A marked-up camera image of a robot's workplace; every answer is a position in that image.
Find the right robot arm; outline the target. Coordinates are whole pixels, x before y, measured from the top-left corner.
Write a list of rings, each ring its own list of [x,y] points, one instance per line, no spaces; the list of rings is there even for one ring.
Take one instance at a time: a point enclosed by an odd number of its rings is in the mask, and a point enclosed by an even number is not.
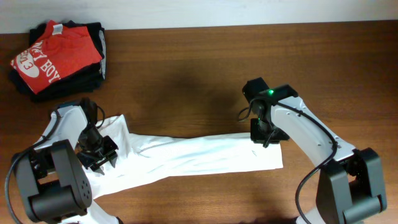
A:
[[[299,183],[295,223],[362,223],[387,208],[381,158],[370,147],[359,150],[323,124],[290,86],[270,88],[262,78],[242,89],[251,119],[251,140],[263,147],[293,140],[315,166]],[[304,184],[319,173],[316,205],[304,213]]]

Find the white printed t-shirt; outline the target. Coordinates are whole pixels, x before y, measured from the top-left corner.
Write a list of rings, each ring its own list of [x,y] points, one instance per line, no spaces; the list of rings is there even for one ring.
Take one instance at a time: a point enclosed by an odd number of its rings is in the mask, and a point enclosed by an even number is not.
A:
[[[99,129],[118,146],[116,165],[101,173],[85,170],[94,198],[185,175],[223,174],[280,169],[281,146],[264,148],[249,133],[199,138],[171,138],[130,133],[123,115],[105,119]]]

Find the red folded printed t-shirt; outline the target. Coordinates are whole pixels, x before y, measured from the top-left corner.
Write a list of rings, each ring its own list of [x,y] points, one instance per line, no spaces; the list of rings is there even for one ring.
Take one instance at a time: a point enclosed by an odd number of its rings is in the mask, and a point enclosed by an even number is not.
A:
[[[87,27],[63,24],[49,20],[31,29],[29,48],[10,62],[35,94],[102,60]]]

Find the black folded clothes stack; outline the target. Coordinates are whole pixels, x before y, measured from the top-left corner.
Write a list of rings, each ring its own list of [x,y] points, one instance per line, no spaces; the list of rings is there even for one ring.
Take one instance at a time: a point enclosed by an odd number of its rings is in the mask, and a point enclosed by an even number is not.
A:
[[[30,97],[30,100],[38,103],[43,101],[54,100],[68,95],[92,92],[100,87],[101,83],[106,79],[106,42],[105,29],[101,23],[94,22],[88,24],[78,24],[73,21],[68,21],[63,24],[67,28],[87,27],[88,33],[94,43],[94,46],[102,56],[102,60],[90,66],[82,68],[73,75],[70,75],[46,89],[35,94],[23,79],[18,74],[17,70],[13,69],[8,74],[8,79],[16,86],[16,90]]]

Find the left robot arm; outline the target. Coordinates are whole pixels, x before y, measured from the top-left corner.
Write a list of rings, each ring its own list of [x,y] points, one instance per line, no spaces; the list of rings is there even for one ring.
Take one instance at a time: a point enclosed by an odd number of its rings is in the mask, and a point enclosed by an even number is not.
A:
[[[89,98],[58,105],[40,139],[12,158],[8,175],[16,178],[26,215],[33,222],[60,223],[83,216],[93,201],[85,174],[102,174],[116,165],[118,146],[99,132],[103,109]]]

